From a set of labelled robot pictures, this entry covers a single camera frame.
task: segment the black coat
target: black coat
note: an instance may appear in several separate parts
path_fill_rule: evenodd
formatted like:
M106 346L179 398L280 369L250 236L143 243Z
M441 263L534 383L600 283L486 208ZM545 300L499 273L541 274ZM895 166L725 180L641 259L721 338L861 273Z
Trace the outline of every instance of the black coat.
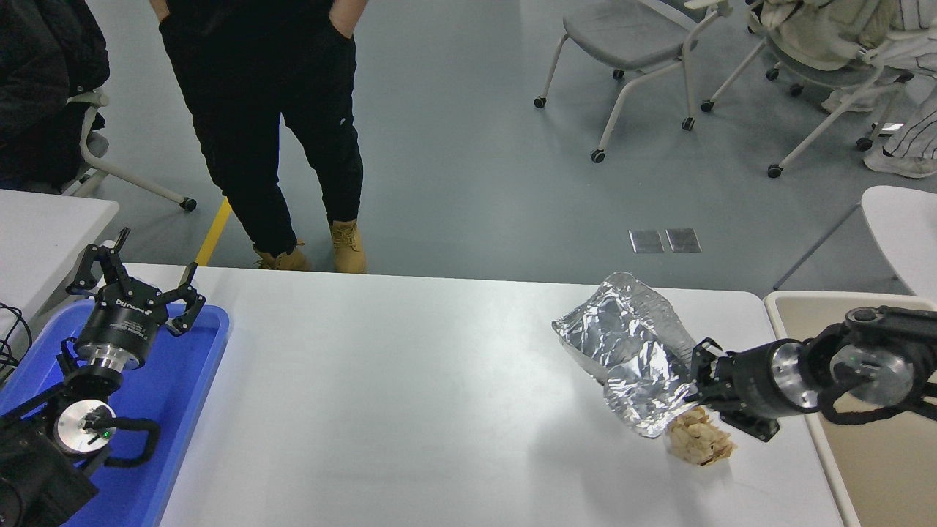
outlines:
M84 0L0 1L0 177L33 178L41 171L38 152L56 150L40 145L50 138L74 137L74 145L61 145L73 157L81 112L63 118L67 98L109 75L104 36Z

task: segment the black cable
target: black cable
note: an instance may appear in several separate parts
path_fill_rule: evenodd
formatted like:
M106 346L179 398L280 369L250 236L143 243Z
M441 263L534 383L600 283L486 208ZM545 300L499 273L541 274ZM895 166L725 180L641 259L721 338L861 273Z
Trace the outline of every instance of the black cable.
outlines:
M0 384L2 384L7 381L13 371L20 365L21 361L21 359L17 359L13 356L13 348L9 343L10 339L13 337L13 332L16 331L17 326L22 325L23 329L26 331L26 338L28 340L26 352L29 352L29 349L33 347L33 330L29 328L29 323L23 318L22 309L8 306L3 302L0 302L0 309L9 311L13 317L15 317L7 334L0 339L0 370L8 367L6 374L4 374L3 378L0 378Z
M71 354L71 351L68 349L68 344L71 342L72 346L75 345L77 339L74 337L69 337L59 343L59 348L62 352L55 356L55 362L58 363L59 369L62 370L62 374L68 376L71 372L78 369L78 362L75 359L75 355Z
M143 451L136 458L107 458L104 461L106 467L133 468L139 467L146 461L149 461L156 452L156 445L159 443L159 423L153 419L133 419L130 417L101 417L93 423L85 425L85 429L109 429L116 428L128 431L145 431L146 444Z
M834 406L840 397L863 384L872 383L874 380L867 375L850 369L845 363L839 363L833 367L833 375L837 381L817 395L817 407L823 417L830 423L835 425L865 425L873 421L889 419L908 410L899 405L884 406L866 412L840 412Z

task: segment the gray chair seat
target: gray chair seat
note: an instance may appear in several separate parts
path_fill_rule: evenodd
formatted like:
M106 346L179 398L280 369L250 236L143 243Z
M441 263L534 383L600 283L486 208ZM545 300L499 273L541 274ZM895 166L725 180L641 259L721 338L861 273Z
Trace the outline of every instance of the gray chair seat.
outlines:
M785 68L814 84L830 88L855 86L864 83L869 79L869 76L875 74L875 67L858 61L852 61L845 67L832 71L811 68L785 53L771 38L767 40L767 47L778 57L778 60L784 64Z
M640 2L622 0L577 9L563 18L563 26L583 51L624 70L680 56L683 40L690 33Z

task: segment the chair leg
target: chair leg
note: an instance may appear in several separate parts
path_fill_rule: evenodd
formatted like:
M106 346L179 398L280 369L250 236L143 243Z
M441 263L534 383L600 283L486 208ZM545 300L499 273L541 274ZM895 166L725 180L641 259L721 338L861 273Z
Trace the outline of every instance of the chair leg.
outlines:
M91 165L92 168L98 169L99 171L103 171L105 173L113 174L115 177L119 177L128 183L132 183L133 185L143 188L144 190L149 190L157 196L161 196L167 200L170 200L171 202L178 203L179 206L184 208L186 211L195 210L196 203L192 198L188 198L182 194L177 194L167 188L163 188L160 185L149 181L148 179L144 179L132 173L125 172L116 165L113 165L108 161L105 161L102 158L98 158L92 154L91 151L88 150L87 138L88 134L91 133L91 124L94 121L95 113L97 113L97 108L92 106L88 108L84 115L85 118L84 123L82 124L82 139L79 141L79 147L82 150L82 158L84 159L84 162Z
M563 51L563 44L566 43L566 40L569 38L569 35L563 35L559 39L557 44L557 50L553 52L553 63L550 64L550 72L546 75L546 84L543 86L543 92L534 100L534 104L538 108L542 108L546 104L546 94L550 91L550 83L553 82L553 74L557 72L557 62L559 62L559 53Z
M612 114L608 117L608 123L605 124L605 131L602 133L602 138L599 139L599 148L597 152L604 152L605 147L608 146L608 140L612 137L612 130L615 129L615 123L618 120L618 116L621 115L622 108L624 108L625 97L627 97L628 94L631 93L631 91L639 84L646 83L651 79L660 77L661 75L673 71L677 68L683 68L683 63L675 62L670 66L651 71L650 73L642 75L641 77L638 77L637 79L634 79L633 81L625 84L621 88L621 91L618 93L618 98L615 100L615 106L612 108Z
M691 131L693 130L693 121L696 119L696 101L693 97L693 76L692 76L692 60L690 59L690 54L687 53L681 57L683 62L683 85L687 90L687 118L683 120L682 128Z
M836 111L834 111L826 119L824 119L824 121L820 123L820 126L815 128L813 132L811 132L810 135L808 135L803 141L801 141L800 144L798 144L797 147L790 154L787 155L787 157L782 159L781 162L778 163L777 168L784 170L784 167L791 164L794 161L794 159L800 156L800 154L802 154L803 151L806 150L807 147L809 147L811 143L813 143L816 140L816 138L820 137L820 134L822 134L823 132L826 131L827 128L832 126L833 122L839 119L840 115L843 115L846 112L846 110L848 110L849 107L852 106L853 103L857 99L859 99L859 96L861 96L864 92L866 92L875 83L875 81L882 74L883 68L884 67L880 65L878 67L878 74L870 76L870 78L864 83L862 83L862 85L859 86L858 89L856 89L853 93L849 94L849 96L844 98L839 108L837 108Z
M804 86L807 84L807 79L803 77L800 78L800 81L793 83L788 87L787 93L791 94L791 97L800 97L800 94L804 93Z
M892 84L887 88L888 92L891 92L891 95L888 97L888 102L885 105L885 109L882 111L882 115L875 121L875 126L872 128L871 133L866 134L862 139L855 142L856 146L860 150L868 150L875 143L875 140L882 135L882 129L885 127L885 124L888 122L888 117L895 110L895 104L898 102L898 95L903 91L905 83L910 81L908 77L902 75L897 78Z
M108 173L102 170L95 170L95 173L88 176L83 183L80 183L71 195L76 198L87 198L97 189L97 186L101 184L101 181L103 181L107 175Z
M817 243L813 244L813 246L812 246L811 248L807 249L807 252L800 258L800 260L797 260L797 263L795 263L793 267L791 267L786 273L784 273L784 276L781 277L781 279L778 280L778 282L777 282L776 284L774 284L774 290L777 291L778 289L780 289L781 286L784 285L784 282L786 282L787 279L790 278L791 275L793 275L793 274L797 271L797 269L799 269L800 266L803 265L804 262L806 262L807 259L808 259L814 252L816 252L818 248L820 248L820 246L823 245L823 243L827 240L827 238L829 238L831 235L833 235L833 233L834 233L843 223L845 223L846 220L849 219L850 216L853 215L853 213L855 212L855 210L856 210L857 208L859 208L859 203L856 203L855 205L853 205L853 206L849 209L849 211L848 211L842 218L840 218L839 221L836 222L836 225L834 225L832 229L830 229L826 234L823 235L823 237L821 237L819 240L817 240Z
M758 45L755 46L754 49L751 50L748 55L746 55L745 60L743 60L742 63L738 65L738 68L736 68L736 70L732 72L732 75L729 75L729 78L726 79L724 83L722 83L722 86L720 86L719 89L716 90L716 93L712 94L712 97L710 97L706 102L703 103L704 112L708 112L709 110L712 110L712 107L716 104L716 101L719 100L720 97L722 97L722 94L725 92L725 90L729 89L729 86L731 86L736 81L736 79L738 79L738 77L742 74L742 71L744 71L745 68L747 68L749 64L751 64L751 61L753 61L755 57L758 56L758 53L760 53L761 50L763 50L766 45L767 45L767 40L762 38L762 41L759 42Z

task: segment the aluminum foil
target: aluminum foil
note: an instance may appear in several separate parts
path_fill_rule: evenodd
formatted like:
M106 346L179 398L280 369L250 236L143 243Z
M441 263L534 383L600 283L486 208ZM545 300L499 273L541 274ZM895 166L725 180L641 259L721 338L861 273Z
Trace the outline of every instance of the aluminum foil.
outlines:
M693 404L694 342L670 302L629 273L605 279L589 300L553 321L563 347L604 386L605 401L645 437L661 435Z

